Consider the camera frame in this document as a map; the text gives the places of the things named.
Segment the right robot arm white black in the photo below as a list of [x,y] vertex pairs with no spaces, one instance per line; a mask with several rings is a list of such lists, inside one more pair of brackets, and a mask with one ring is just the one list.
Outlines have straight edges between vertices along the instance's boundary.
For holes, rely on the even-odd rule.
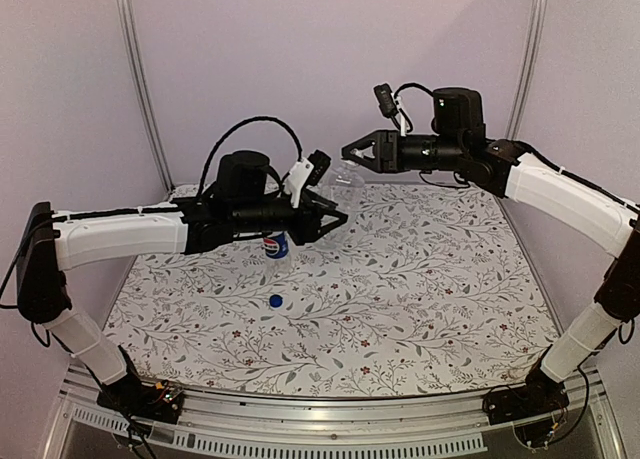
[[491,424],[518,421],[569,405],[565,380],[639,315],[639,208],[516,140],[489,139],[479,92],[430,92],[431,134],[416,134],[399,92],[374,89],[391,130],[377,130],[341,150],[343,159],[379,174],[450,171],[497,198],[534,207],[582,233],[613,262],[594,301],[549,346],[519,387],[497,386],[483,398]]

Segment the blue bottle cap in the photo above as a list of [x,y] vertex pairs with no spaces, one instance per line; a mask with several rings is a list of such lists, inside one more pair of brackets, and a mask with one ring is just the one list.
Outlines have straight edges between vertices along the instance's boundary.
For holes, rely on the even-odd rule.
[[269,306],[271,308],[280,308],[283,305],[283,302],[283,297],[279,294],[273,294],[269,297]]

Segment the Pepsi bottle with blue label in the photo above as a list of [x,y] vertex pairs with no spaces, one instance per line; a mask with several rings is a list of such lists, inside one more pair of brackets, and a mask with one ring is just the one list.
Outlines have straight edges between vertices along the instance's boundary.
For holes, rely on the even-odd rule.
[[285,232],[272,233],[263,239],[267,271],[276,277],[290,272],[292,255]]

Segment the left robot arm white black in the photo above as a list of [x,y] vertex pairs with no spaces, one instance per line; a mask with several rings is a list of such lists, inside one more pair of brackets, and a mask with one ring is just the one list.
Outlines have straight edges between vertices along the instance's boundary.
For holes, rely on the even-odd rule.
[[196,196],[149,207],[30,213],[10,271],[16,308],[41,325],[95,377],[98,404],[131,421],[175,424],[184,398],[167,380],[147,385],[127,352],[112,342],[67,293],[66,272],[103,260],[147,254],[199,254],[240,240],[285,232],[296,245],[318,241],[347,221],[335,202],[313,191],[330,158],[315,151],[284,177],[269,158],[241,150],[222,157],[216,180]]

